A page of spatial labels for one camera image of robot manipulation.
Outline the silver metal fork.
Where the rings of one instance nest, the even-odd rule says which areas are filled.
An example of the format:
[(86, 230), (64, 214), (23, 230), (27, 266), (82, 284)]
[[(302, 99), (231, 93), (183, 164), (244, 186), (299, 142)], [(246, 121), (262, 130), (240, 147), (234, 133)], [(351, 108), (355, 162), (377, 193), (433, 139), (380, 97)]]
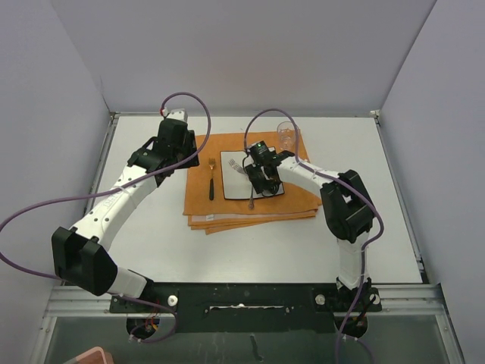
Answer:
[(241, 174), (241, 175), (244, 175), (244, 176), (247, 176), (247, 173), (245, 171), (245, 169), (239, 165), (233, 158), (231, 158), (229, 161), (229, 166), (234, 170), (236, 171), (237, 173)]

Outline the white square plate black rim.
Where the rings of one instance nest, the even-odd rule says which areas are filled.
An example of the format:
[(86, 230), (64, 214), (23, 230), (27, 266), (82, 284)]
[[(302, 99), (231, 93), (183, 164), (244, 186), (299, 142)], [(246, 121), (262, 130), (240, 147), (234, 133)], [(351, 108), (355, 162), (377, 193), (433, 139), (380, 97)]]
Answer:
[(250, 196), (253, 199), (269, 198), (273, 195), (269, 192), (256, 193), (252, 190), (252, 185), (244, 175), (233, 166), (243, 166), (243, 159), (246, 157), (244, 151), (222, 151), (221, 157), (221, 172), (224, 198), (228, 200), (246, 200)]

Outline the copper spoon ornate handle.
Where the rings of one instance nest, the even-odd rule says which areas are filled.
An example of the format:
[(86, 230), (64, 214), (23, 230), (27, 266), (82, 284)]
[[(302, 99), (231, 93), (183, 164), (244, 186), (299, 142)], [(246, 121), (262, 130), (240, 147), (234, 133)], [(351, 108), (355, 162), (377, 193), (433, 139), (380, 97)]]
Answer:
[(255, 205), (254, 205), (254, 188), (252, 187), (251, 188), (251, 193), (250, 193), (250, 197), (249, 197), (249, 204), (248, 204), (248, 208), (249, 210), (253, 210)]

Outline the gold fork black handle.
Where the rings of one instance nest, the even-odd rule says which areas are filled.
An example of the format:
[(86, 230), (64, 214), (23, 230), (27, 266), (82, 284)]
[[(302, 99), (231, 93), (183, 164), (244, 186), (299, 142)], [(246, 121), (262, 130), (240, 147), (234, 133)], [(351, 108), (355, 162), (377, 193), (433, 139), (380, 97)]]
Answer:
[(209, 168), (210, 168), (210, 171), (211, 171), (211, 178), (210, 178), (210, 181), (209, 181), (209, 199), (211, 201), (214, 200), (214, 170), (216, 168), (216, 160), (215, 158), (210, 158), (208, 160), (208, 165), (209, 165)]

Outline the clear plastic cup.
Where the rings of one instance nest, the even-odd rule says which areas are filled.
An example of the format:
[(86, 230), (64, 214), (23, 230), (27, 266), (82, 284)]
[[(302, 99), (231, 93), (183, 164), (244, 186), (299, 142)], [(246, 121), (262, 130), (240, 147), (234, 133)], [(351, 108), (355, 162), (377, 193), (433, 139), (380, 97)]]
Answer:
[(280, 150), (294, 151), (296, 129), (291, 121), (281, 122), (277, 126), (278, 147)]

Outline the orange cloth placemat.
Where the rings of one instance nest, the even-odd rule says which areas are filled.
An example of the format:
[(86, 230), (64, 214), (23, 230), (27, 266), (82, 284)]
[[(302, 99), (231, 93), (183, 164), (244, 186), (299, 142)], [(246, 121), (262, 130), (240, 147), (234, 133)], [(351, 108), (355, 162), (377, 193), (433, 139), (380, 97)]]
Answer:
[[(210, 135), (204, 149), (199, 153), (198, 167), (187, 172), (183, 214), (193, 230), (206, 234), (245, 228), (273, 221), (313, 218), (321, 201), (312, 193), (292, 184), (285, 185), (284, 194), (271, 198), (254, 199), (254, 209), (249, 210), (249, 199), (228, 200), (224, 198), (221, 157), (222, 151), (242, 151), (242, 133), (219, 133)], [(211, 171), (208, 160), (215, 158), (214, 200), (209, 199)]]

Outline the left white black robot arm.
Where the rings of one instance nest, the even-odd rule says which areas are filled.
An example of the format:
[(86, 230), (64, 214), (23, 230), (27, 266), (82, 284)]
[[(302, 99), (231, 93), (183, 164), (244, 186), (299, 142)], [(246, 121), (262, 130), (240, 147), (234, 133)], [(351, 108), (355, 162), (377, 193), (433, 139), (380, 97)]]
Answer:
[(123, 295), (138, 312), (149, 309), (154, 293), (149, 279), (121, 268), (108, 251), (118, 231), (139, 204), (178, 169), (198, 165), (190, 159), (197, 150), (194, 131), (188, 128), (183, 112), (164, 118), (156, 136), (148, 139), (128, 159), (106, 196), (71, 228), (58, 228), (52, 235), (55, 274), (90, 293)]

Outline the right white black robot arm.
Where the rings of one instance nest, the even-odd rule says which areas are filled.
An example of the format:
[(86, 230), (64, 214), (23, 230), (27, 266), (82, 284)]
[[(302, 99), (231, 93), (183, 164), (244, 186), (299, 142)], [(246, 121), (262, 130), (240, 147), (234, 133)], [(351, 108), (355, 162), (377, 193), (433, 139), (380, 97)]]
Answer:
[(371, 198), (356, 171), (327, 171), (300, 159), (293, 152), (275, 152), (260, 141), (246, 149), (251, 159), (244, 170), (257, 194), (275, 194), (292, 184), (321, 198), (328, 229), (339, 245), (338, 304), (348, 310), (362, 304), (360, 286), (368, 278), (363, 256), (376, 218)]

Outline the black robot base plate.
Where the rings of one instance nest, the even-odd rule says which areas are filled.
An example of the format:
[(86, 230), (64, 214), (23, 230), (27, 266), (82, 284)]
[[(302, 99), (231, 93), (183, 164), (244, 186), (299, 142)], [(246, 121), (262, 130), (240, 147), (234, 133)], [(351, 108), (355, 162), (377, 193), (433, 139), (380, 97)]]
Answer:
[(127, 330), (151, 337), (163, 314), (177, 320), (176, 333), (327, 334), (342, 325), (361, 336), (367, 315), (381, 312), (377, 288), (349, 290), (336, 284), (154, 283), (147, 297), (111, 299), (109, 311), (127, 315)]

